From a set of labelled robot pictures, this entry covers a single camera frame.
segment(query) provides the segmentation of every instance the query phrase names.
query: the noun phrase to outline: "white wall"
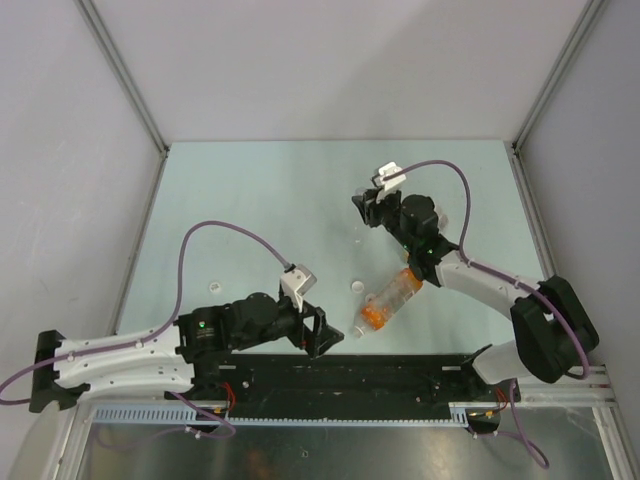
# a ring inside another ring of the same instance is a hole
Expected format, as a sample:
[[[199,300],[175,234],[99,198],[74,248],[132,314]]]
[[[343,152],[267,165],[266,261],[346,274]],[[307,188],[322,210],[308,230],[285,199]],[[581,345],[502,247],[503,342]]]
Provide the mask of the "white wall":
[[[0,2],[0,65],[4,380],[42,330],[106,333],[159,157],[72,1]],[[0,478],[32,419],[0,407]]]
[[[640,451],[640,2],[613,0],[525,145],[560,273],[601,338],[597,350]]]
[[[587,0],[96,0],[168,142],[511,140]]]

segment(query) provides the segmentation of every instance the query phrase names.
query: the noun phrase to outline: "cable connector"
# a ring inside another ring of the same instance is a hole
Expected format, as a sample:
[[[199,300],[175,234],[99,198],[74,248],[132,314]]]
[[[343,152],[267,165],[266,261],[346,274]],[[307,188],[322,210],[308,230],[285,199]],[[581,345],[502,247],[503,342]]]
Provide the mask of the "cable connector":
[[[298,312],[302,313],[303,295],[313,287],[318,279],[304,265],[292,265],[292,268],[280,276],[282,293],[289,297]]]
[[[385,177],[398,173],[401,170],[402,168],[396,165],[395,162],[389,162],[378,168],[376,174],[371,179],[376,187],[381,187],[376,197],[376,203],[380,203],[384,197],[398,190],[400,185],[407,179],[406,175],[398,175],[391,180],[385,180]]]

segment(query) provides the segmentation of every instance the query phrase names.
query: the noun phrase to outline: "bottle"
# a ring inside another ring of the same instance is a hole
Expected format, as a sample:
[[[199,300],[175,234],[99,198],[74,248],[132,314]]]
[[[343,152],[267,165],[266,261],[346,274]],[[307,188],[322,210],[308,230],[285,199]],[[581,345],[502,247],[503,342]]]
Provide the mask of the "bottle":
[[[402,306],[422,288],[410,268],[398,272],[393,280],[355,316],[353,333],[357,338],[384,327]]]

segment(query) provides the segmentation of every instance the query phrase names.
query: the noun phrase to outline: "plastic bottle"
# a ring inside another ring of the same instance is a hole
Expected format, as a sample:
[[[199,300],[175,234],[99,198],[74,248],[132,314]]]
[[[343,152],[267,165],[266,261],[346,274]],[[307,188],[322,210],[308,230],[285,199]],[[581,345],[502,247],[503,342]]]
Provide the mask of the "plastic bottle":
[[[353,333],[357,338],[384,327],[402,306],[422,288],[410,268],[398,272],[393,280],[373,297],[356,316]]]

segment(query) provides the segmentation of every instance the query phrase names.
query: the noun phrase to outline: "robotic arm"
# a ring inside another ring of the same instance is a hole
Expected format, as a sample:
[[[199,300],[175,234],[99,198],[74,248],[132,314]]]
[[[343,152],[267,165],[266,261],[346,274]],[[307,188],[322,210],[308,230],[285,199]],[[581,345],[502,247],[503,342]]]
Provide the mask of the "robotic arm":
[[[440,233],[431,198],[409,195],[402,199],[399,188],[406,177],[397,175],[400,171],[393,162],[384,165],[372,178],[374,188],[352,197],[352,201],[366,225],[383,226],[405,248],[409,267],[418,280],[460,291],[512,321],[515,341],[485,347],[474,356],[473,368],[487,384],[530,374],[553,383],[578,361],[566,331],[555,318],[548,320],[551,312],[519,284],[536,289],[562,313],[585,352],[598,345],[598,334],[565,279],[554,275],[539,281],[495,267],[475,268],[461,255],[459,246]],[[505,282],[485,270],[516,278],[517,283]]]
[[[36,362],[66,358],[34,371],[29,410],[39,413],[53,400],[66,409],[78,400],[117,394],[177,392],[193,400],[224,398],[221,361],[233,350],[282,337],[309,357],[319,357],[344,335],[327,324],[322,308],[304,301],[303,295],[315,283],[308,269],[293,265],[280,277],[277,301],[265,293],[254,293],[230,304],[198,308],[178,317],[149,342],[140,339],[154,329],[93,340],[67,340],[56,330],[42,332]],[[314,321],[313,330],[304,324],[309,317]],[[127,342],[134,342],[135,347],[109,350]],[[105,351],[74,355],[87,348]]]

